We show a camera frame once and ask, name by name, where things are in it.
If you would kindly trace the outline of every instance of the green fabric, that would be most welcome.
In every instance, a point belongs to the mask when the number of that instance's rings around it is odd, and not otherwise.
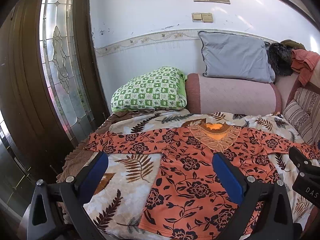
[[[187,105],[187,76],[177,68],[162,67],[131,79],[113,94],[113,112],[138,109],[180,110]]]
[[[280,43],[284,44],[284,45],[289,45],[290,47],[293,47],[294,49],[304,49],[306,50],[306,48],[303,46],[303,44],[301,43],[297,43],[293,40],[285,40],[285,41],[281,41]]]

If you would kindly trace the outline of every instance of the fur cloth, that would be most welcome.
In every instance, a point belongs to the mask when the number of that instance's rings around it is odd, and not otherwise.
[[[278,42],[269,46],[269,63],[276,75],[290,76],[293,73],[291,68],[291,51],[293,47]]]

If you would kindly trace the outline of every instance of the screw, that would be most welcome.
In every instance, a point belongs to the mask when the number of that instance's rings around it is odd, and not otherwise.
[[[36,184],[37,186],[41,186],[43,183],[44,183],[43,179],[39,179]]]
[[[254,178],[254,176],[248,176],[247,177],[247,180],[249,181],[249,182],[255,182],[255,178]]]
[[[277,184],[278,184],[279,186],[283,186],[284,183],[283,183],[282,180],[278,179],[278,180],[277,180]]]
[[[70,183],[70,182],[73,182],[75,180],[75,177],[74,176],[68,176],[66,178],[66,182]]]

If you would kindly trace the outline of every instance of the shirt sleeve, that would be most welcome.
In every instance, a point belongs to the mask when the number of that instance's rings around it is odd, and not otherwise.
[[[261,132],[257,135],[261,146],[264,147],[268,154],[270,153],[283,153],[288,154],[291,147],[296,147],[300,150],[308,159],[319,159],[320,153],[315,144],[307,145],[305,143],[294,143],[286,138],[272,133]]]
[[[172,141],[176,129],[158,129],[142,133],[92,133],[85,150],[105,153],[151,154],[159,153]]]

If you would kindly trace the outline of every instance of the light switch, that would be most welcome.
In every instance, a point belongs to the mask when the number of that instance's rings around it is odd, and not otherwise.
[[[212,13],[202,13],[202,20],[204,23],[213,23]]]
[[[192,20],[193,21],[202,21],[202,14],[201,13],[192,13]]]

